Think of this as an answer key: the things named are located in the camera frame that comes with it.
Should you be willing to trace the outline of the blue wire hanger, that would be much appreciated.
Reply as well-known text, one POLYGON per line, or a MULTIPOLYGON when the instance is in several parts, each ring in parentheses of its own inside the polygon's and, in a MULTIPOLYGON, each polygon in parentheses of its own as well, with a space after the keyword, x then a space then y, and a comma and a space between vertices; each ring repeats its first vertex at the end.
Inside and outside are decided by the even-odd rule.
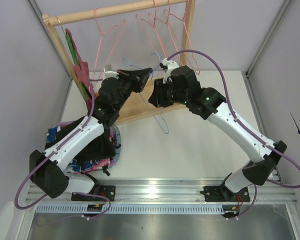
MULTIPOLYGON (((160 66, 160 62, 161 62, 161 57, 160 55, 155 51, 155 52, 152 52, 150 54, 151 56, 156 56, 157 57, 157 66, 154 67, 154 69, 152 70, 152 72, 150 73, 150 81, 152 84, 154 84, 154 73, 155 73, 155 70, 160 66)), ((133 64, 128 58, 126 57, 123 57, 122 58, 122 62, 123 62, 123 65, 125 67, 131 67, 131 68, 135 68, 137 70, 141 70, 142 68, 133 64)), ((155 115, 155 112, 154 110, 151 109, 149 103, 145 100, 145 97, 142 93, 139 94, 141 99, 143 100, 143 102, 145 103, 147 109, 150 111, 152 117, 154 118, 154 120, 156 121, 156 123, 158 124, 158 126, 160 127, 160 129, 162 130, 162 132, 166 135, 168 135, 170 133, 170 130, 169 130, 169 125, 167 124, 165 118, 162 116, 162 109, 160 108, 159 109, 159 117, 161 118, 161 120, 163 121, 164 123, 164 126, 161 124, 161 122, 158 120, 158 118, 156 117, 155 115)))

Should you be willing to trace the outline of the black trousers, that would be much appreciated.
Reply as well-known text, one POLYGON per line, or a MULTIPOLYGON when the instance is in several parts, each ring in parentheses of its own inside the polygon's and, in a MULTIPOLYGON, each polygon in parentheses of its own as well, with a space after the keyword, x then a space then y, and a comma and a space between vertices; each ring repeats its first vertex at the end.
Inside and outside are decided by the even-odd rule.
MULTIPOLYGON (((50 148, 52 145, 61 141, 67 134, 69 134, 78 124, 83 120, 83 117, 71 121, 67 125, 62 125, 60 130, 58 127, 49 128, 49 135, 46 137, 45 149, 50 148)), ((114 128, 110 127, 106 129, 101 136, 98 136, 92 140, 86 147, 84 147, 74 159, 79 165, 83 165, 87 161, 98 161, 102 159, 108 159, 115 156, 115 144, 113 139, 116 138, 114 128)))

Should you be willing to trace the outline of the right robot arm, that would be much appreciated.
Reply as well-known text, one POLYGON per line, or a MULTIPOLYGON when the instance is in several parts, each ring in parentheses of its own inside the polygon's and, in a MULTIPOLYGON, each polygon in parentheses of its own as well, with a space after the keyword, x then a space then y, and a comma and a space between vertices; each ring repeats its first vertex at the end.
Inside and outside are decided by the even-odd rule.
POLYGON ((262 136, 250 125, 241 126, 240 117, 230 110, 226 98, 212 87, 201 87, 195 72, 188 66, 164 66, 164 77, 155 79, 148 101, 156 108, 173 104, 186 106, 195 115, 226 133, 248 155, 249 161, 230 173, 217 188, 226 201, 250 185, 262 186, 287 149, 282 142, 262 136))

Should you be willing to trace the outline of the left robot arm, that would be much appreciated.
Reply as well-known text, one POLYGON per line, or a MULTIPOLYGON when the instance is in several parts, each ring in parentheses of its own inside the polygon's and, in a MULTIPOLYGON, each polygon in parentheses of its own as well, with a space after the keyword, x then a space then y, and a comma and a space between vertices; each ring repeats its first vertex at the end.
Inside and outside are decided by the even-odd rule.
POLYGON ((68 174, 65 169, 90 142, 100 137, 119 118, 120 110, 132 93, 141 93, 152 73, 139 70, 107 71, 91 113, 82 118, 65 137, 44 152, 29 156, 30 180, 46 196, 54 199, 64 192, 88 194, 95 182, 85 174, 68 174))

